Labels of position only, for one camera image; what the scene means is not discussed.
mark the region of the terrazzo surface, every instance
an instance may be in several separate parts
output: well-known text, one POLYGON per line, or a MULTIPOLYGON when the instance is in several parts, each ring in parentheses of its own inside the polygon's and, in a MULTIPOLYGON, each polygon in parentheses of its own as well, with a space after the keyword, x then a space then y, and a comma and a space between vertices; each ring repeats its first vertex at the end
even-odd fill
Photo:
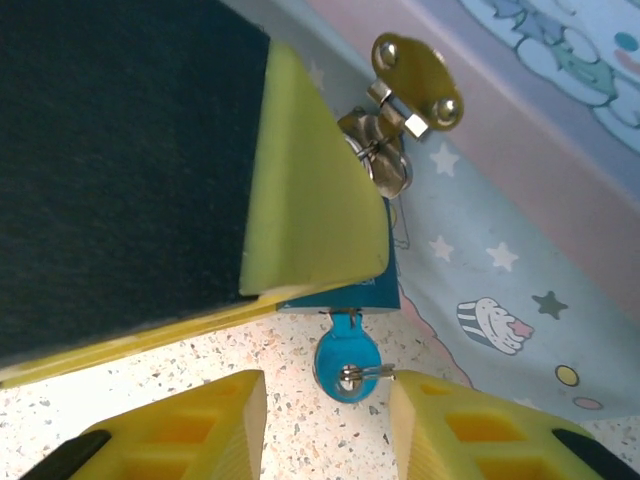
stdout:
MULTIPOLYGON (((327 316, 276 315, 48 381, 0 391, 0 478, 18 479, 64 440, 104 418, 249 368, 265 371, 263 480, 397 479, 389 383, 358 405, 327 397, 313 355, 327 316)), ((401 314, 366 317, 384 362, 455 381, 401 314)), ((640 419, 584 425, 640 470, 640 419)))

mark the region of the speckled countertop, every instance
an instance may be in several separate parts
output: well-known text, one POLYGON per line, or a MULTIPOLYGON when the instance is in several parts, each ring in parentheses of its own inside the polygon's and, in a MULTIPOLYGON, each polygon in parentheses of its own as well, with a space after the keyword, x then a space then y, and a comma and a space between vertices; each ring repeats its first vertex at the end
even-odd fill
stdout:
MULTIPOLYGON (((315 346, 326 316, 276 315, 46 382, 0 391, 0 472, 17 479, 93 423, 248 368, 266 372, 269 413, 262 479, 397 479, 388 383, 358 405, 316 386, 315 346)), ((366 317, 384 362, 456 380, 400 314, 366 317)), ((640 470, 640 420, 584 425, 640 470)))

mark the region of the dark star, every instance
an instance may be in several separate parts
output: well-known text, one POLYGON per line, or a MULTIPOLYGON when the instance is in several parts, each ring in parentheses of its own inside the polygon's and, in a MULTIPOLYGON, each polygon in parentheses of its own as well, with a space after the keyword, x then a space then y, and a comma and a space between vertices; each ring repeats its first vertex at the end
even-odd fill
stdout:
POLYGON ((533 295, 533 298, 539 305, 538 313, 551 315, 556 320, 560 320, 560 311, 569 308, 569 305, 565 305, 559 302, 556 298, 556 294, 553 292, 547 293, 544 297, 538 297, 533 295))

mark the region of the metal lock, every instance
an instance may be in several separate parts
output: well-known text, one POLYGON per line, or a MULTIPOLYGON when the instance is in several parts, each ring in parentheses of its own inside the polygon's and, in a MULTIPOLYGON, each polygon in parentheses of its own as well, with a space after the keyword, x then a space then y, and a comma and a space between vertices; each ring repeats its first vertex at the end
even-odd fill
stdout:
POLYGON ((403 133, 420 141, 431 130, 451 130, 464 106, 442 55, 418 40, 382 34, 371 63, 377 78, 367 93, 379 112, 355 107, 338 125, 380 194, 394 198, 412 179, 403 133))

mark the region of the key ring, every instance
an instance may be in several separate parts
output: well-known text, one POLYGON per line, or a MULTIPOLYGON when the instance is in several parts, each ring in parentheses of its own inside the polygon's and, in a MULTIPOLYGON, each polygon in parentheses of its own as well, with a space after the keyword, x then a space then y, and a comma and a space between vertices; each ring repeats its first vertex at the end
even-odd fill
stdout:
POLYGON ((381 364, 373 339, 362 329, 355 310, 331 313, 333 327, 318 343, 314 375, 327 395, 342 403, 357 403, 375 389, 378 379, 393 377, 393 365, 381 364))

